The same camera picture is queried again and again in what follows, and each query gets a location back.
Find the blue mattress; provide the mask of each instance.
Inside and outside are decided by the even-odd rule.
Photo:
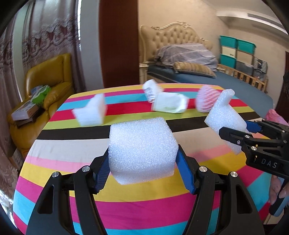
[[[216,72],[216,78],[209,78],[192,74],[175,73],[173,69],[154,65],[149,67],[148,75],[167,83],[209,84],[218,85],[224,89],[233,89],[235,96],[250,106],[262,118],[266,116],[269,109],[273,108],[273,100],[270,96],[248,83],[221,72]]]

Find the colorful striped bedspread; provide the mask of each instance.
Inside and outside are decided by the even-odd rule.
[[[176,140],[188,156],[196,158],[213,172],[228,174],[236,171],[248,188],[259,214],[268,214],[270,175],[245,165],[245,155],[238,156],[204,123],[206,113],[195,109],[194,99],[202,85],[161,84],[167,92],[189,97],[185,113],[152,112],[141,85],[108,88],[71,96],[58,109],[34,142],[23,165],[14,195],[14,220],[26,232],[34,205],[54,171],[76,172],[104,154],[108,147],[110,125],[117,122],[163,117]],[[105,94],[108,106],[102,126],[80,127],[71,110],[84,107],[97,93]],[[231,106],[246,120],[259,116],[234,97]],[[181,235],[190,217],[195,196],[185,189],[175,168],[171,177],[146,183],[120,185],[112,175],[98,195],[96,205],[109,235]],[[70,192],[71,213],[75,231],[82,234],[76,210],[74,192]],[[220,192],[215,193],[208,234],[214,232]]]

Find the lace curtain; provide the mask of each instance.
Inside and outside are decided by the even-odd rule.
[[[85,91],[79,59],[75,0],[36,0],[25,19],[22,45],[24,73],[59,54],[70,53],[76,92]]]
[[[14,19],[0,37],[0,203],[10,207],[17,182],[17,171],[8,159],[15,146],[6,120],[8,113],[20,102],[12,62]]]

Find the pink object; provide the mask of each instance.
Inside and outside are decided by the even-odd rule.
[[[196,97],[196,108],[201,113],[210,112],[221,92],[209,85],[204,85],[199,89]]]
[[[270,109],[268,113],[265,116],[265,120],[271,121],[271,122],[277,122],[283,125],[288,125],[288,123],[282,118],[274,109]]]

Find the storage bin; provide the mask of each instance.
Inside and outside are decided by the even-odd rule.
[[[236,66],[236,58],[220,54],[220,64],[226,65],[234,69]]]
[[[261,82],[264,82],[266,78],[266,74],[260,70],[253,69],[253,77],[258,78]]]
[[[238,41],[238,50],[248,52],[250,54],[255,53],[256,45],[254,43],[247,42],[241,39],[237,39],[237,41]]]
[[[236,70],[242,72],[242,73],[245,73],[249,76],[252,76],[253,74],[253,65],[248,65],[248,64],[245,64],[241,61],[236,61]]]
[[[237,60],[245,64],[251,65],[253,62],[253,57],[254,56],[252,54],[243,51],[237,51]]]
[[[237,51],[237,49],[235,49],[235,48],[222,46],[222,54],[223,55],[227,55],[227,56],[231,56],[231,57],[236,58],[236,51]]]
[[[255,57],[253,66],[254,66],[254,69],[259,70],[265,74],[267,73],[268,63],[266,61],[263,61]]]
[[[228,36],[220,36],[221,46],[237,48],[237,39],[228,37]]]

